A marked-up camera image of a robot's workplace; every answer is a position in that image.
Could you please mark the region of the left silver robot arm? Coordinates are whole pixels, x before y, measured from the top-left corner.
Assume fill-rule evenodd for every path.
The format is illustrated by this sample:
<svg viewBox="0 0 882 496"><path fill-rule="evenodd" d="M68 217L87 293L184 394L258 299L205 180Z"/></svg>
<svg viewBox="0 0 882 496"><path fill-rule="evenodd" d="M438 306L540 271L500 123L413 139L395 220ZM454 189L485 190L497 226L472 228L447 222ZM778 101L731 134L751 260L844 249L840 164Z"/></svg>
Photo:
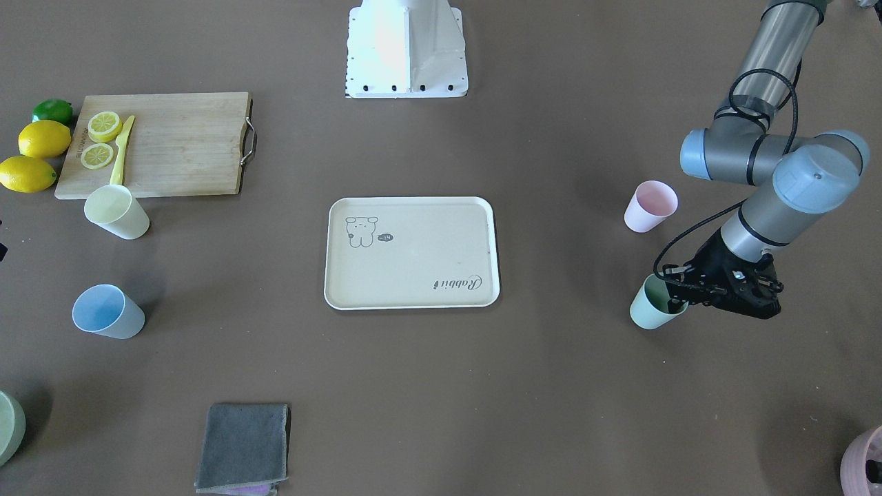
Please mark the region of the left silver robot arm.
<svg viewBox="0 0 882 496"><path fill-rule="evenodd" d="M752 185L755 192L724 210L728 219L692 260L653 264L653 279L664 285L664 313L703 305L774 317L783 290L775 254L859 185L872 155L857 133L796 136L803 54L826 9L825 1L770 2L712 125L684 139L680 164L688 175Z"/></svg>

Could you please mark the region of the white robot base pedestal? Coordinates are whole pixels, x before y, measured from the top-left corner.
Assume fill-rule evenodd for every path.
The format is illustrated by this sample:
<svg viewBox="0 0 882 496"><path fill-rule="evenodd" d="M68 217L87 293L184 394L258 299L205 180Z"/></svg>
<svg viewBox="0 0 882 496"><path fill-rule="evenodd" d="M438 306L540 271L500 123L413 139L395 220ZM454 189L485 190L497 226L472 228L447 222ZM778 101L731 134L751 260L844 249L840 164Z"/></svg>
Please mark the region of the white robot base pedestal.
<svg viewBox="0 0 882 496"><path fill-rule="evenodd" d="M350 9L347 98L438 99L467 93L460 9L447 1L363 1Z"/></svg>

